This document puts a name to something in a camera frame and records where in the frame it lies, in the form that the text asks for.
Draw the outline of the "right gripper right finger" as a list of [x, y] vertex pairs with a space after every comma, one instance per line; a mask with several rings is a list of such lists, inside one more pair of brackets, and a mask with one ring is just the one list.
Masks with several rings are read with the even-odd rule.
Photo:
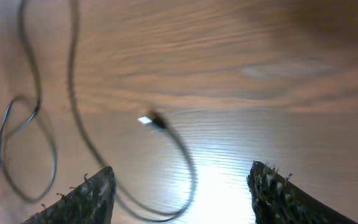
[[276, 167], [254, 161], [247, 176], [256, 223], [351, 224], [354, 220], [316, 200]]

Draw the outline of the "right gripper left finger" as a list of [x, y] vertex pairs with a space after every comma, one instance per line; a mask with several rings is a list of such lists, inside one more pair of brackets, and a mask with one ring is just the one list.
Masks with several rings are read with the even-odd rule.
[[106, 166], [25, 224], [110, 224], [116, 194], [112, 167]]

